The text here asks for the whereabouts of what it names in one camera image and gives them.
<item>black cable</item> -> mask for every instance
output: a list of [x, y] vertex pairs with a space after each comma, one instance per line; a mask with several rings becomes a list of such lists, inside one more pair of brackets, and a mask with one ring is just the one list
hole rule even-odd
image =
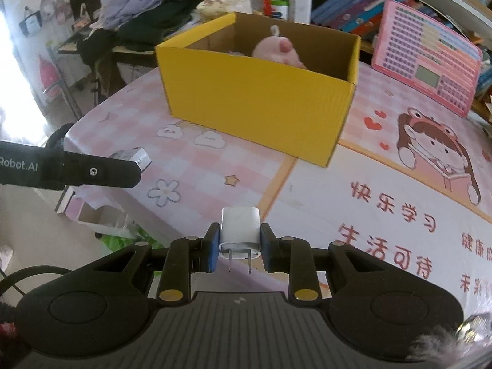
[[[5, 274], [5, 272], [0, 268], [0, 274], [3, 276], [3, 278], [7, 279], [7, 275]], [[16, 289], [19, 293], [21, 293], [23, 296], [26, 295], [26, 293], [24, 291], [22, 291], [19, 287], [17, 287], [16, 285], [13, 285], [12, 286], [14, 289]]]
[[20, 269], [11, 275], [6, 276], [2, 281], [0, 281], [0, 296], [2, 296], [9, 288], [14, 287], [17, 291], [24, 294], [20, 289], [17, 288], [16, 283], [24, 280], [28, 277], [35, 275], [44, 275], [45, 273], [54, 273], [56, 275], [65, 275], [71, 272], [65, 268], [59, 268], [58, 266], [31, 266], [29, 268]]

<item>table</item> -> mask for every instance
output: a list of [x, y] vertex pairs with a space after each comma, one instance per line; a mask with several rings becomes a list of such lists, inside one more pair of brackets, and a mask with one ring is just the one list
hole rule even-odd
[[[161, 241], [203, 235], [222, 207], [254, 205], [278, 237], [316, 248], [350, 243], [449, 290], [466, 314], [492, 296], [491, 142], [473, 122], [366, 64], [328, 168], [171, 117], [158, 69], [65, 139], [66, 149], [99, 156], [133, 147], [153, 161], [135, 188], [83, 186], [77, 194], [93, 208], [124, 209]], [[229, 282], [286, 288], [284, 276], [253, 264], [248, 276], [236, 262]]]
[[[58, 47], [57, 51], [58, 54], [78, 54], [77, 44], [71, 41], [62, 44]], [[155, 51], [138, 52], [129, 50], [124, 46], [115, 46], [111, 51], [113, 52], [112, 60], [114, 62], [149, 68], [155, 68], [157, 66]]]

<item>purple clothing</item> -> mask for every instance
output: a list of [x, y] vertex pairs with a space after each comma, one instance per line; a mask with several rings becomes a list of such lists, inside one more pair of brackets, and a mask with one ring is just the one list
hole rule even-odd
[[106, 30], [116, 29], [118, 26], [151, 10], [161, 4], [161, 0], [110, 0], [104, 7], [104, 23]]

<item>pink learning tablet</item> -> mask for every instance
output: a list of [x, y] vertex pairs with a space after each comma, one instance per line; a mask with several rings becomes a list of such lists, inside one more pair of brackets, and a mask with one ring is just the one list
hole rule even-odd
[[385, 3], [372, 67], [461, 117], [470, 110], [482, 51], [442, 23], [393, 0]]

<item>yellow cardboard box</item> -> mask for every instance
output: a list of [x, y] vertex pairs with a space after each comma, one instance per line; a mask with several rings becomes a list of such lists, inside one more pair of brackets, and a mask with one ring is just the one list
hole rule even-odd
[[[250, 57], [274, 24], [308, 70]], [[357, 84], [360, 40], [320, 26], [229, 14], [156, 52], [174, 117], [326, 166]]]

